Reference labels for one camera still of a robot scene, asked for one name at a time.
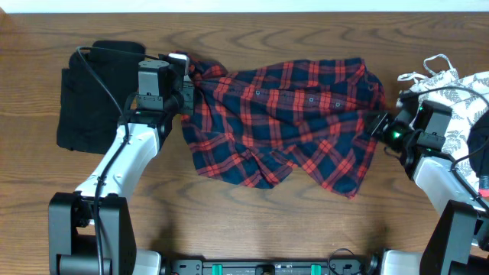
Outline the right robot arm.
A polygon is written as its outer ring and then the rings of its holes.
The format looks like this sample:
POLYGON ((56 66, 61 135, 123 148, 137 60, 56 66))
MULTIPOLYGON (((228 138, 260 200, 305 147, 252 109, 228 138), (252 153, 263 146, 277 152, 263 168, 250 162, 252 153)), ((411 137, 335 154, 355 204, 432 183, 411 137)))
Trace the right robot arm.
POLYGON ((425 101, 417 108, 371 112, 366 132, 399 155, 407 176, 427 195, 440 218, 421 254, 388 250, 381 274, 486 274, 488 260, 471 254, 488 249, 488 204, 456 171, 455 160, 442 152, 452 110, 425 101))

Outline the red navy plaid shirt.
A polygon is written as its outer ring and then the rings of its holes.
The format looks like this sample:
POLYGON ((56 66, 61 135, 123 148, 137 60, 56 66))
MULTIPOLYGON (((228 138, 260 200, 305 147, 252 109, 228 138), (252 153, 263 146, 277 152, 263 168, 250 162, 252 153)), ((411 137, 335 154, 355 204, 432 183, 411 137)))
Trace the red navy plaid shirt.
POLYGON ((189 77, 195 109, 181 125, 199 175, 272 189, 298 167, 324 189, 357 194, 377 145, 366 117, 386 103, 381 81, 361 58, 235 73, 191 59, 189 77))

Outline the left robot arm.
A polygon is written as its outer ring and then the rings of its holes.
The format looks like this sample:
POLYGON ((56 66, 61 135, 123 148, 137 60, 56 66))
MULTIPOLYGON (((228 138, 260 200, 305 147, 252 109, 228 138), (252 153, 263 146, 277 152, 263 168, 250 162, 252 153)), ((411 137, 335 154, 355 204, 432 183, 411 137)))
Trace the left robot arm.
POLYGON ((136 245, 128 203, 163 146, 177 114, 193 113, 189 57, 171 53, 138 64, 138 90, 120 108, 115 139, 74 192, 57 192, 48 207, 52 274, 169 274, 156 251, 136 245))

